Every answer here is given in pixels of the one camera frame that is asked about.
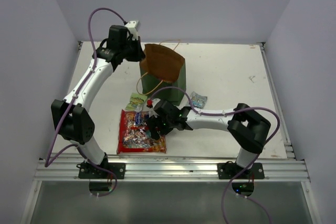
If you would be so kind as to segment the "red candy snack bag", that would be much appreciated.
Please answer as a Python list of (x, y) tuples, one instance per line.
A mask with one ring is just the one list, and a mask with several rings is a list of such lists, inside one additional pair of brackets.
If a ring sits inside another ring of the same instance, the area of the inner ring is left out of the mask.
[(148, 112), (121, 111), (117, 154), (166, 153), (165, 137), (151, 137), (145, 121), (148, 116)]

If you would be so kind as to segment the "green Himalaya mints packet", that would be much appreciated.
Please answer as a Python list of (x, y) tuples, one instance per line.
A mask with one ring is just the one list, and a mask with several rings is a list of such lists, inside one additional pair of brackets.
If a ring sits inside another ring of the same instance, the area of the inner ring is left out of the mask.
[(140, 112), (143, 109), (144, 103), (147, 100), (147, 96), (138, 93), (132, 93), (129, 99), (129, 103), (126, 105), (126, 111)]

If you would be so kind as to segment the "small blue silver snack packet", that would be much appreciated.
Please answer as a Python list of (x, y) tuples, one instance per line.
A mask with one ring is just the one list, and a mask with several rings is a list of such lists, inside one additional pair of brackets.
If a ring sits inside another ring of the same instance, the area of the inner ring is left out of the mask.
[(193, 91), (191, 93), (191, 101), (193, 107), (203, 109), (207, 103), (207, 96), (200, 95)]

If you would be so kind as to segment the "green and brown paper bag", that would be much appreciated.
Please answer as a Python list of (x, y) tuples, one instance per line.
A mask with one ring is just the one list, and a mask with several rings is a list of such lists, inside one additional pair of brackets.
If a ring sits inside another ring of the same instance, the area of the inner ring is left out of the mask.
[(136, 84), (139, 94), (181, 104), (186, 91), (186, 62), (176, 48), (167, 47), (164, 42), (144, 45), (145, 58), (140, 61)]

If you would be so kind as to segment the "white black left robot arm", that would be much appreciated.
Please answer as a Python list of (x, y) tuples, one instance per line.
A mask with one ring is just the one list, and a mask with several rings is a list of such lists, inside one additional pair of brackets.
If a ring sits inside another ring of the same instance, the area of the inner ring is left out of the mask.
[(93, 136), (95, 124), (89, 110), (100, 88), (118, 65), (124, 60), (140, 62), (144, 59), (139, 27), (137, 20), (123, 26), (112, 25), (108, 38), (93, 51), (89, 67), (77, 85), (62, 100), (55, 100), (51, 105), (56, 134), (76, 145), (92, 162), (90, 171), (97, 178), (107, 176), (109, 165), (103, 161), (106, 154)]

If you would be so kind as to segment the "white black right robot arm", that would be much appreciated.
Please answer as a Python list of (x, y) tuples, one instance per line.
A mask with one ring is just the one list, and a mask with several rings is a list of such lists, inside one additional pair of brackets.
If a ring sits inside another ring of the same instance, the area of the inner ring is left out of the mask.
[(173, 129), (192, 131), (209, 129), (229, 132), (240, 145), (234, 172), (246, 178), (253, 171), (255, 158), (262, 153), (271, 123), (244, 103), (231, 110), (214, 111), (184, 106), (179, 109), (167, 100), (146, 102), (149, 117), (145, 119), (151, 137), (166, 136)]

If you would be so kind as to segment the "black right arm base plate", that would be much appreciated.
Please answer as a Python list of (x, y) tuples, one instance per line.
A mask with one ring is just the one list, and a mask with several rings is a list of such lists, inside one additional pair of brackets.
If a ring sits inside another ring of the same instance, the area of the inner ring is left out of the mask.
[[(217, 173), (219, 179), (232, 179), (238, 173), (243, 170), (242, 167), (238, 166), (232, 161), (227, 161), (225, 163), (217, 163)], [(262, 163), (254, 163), (251, 168), (245, 170), (241, 173), (237, 179), (264, 179), (264, 169)]]

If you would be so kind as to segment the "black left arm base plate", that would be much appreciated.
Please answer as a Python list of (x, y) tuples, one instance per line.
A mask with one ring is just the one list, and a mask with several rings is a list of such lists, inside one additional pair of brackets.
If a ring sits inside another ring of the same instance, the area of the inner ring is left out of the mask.
[(76, 167), (79, 169), (80, 179), (124, 179), (126, 171), (126, 163), (106, 163), (103, 167), (96, 168), (88, 162), (82, 162)]

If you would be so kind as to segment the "aluminium mounting rail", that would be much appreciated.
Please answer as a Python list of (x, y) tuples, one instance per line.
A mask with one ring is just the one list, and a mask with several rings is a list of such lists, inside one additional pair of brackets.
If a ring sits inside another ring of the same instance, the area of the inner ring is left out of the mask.
[[(59, 157), (45, 168), (38, 162), (34, 180), (78, 180), (77, 164), (83, 159), (67, 154)], [(112, 163), (125, 164), (125, 182), (215, 182), (218, 180), (217, 164), (227, 159), (157, 157), (157, 156), (109, 156)], [(305, 162), (294, 159), (261, 159), (264, 182), (308, 182), (310, 180)]]

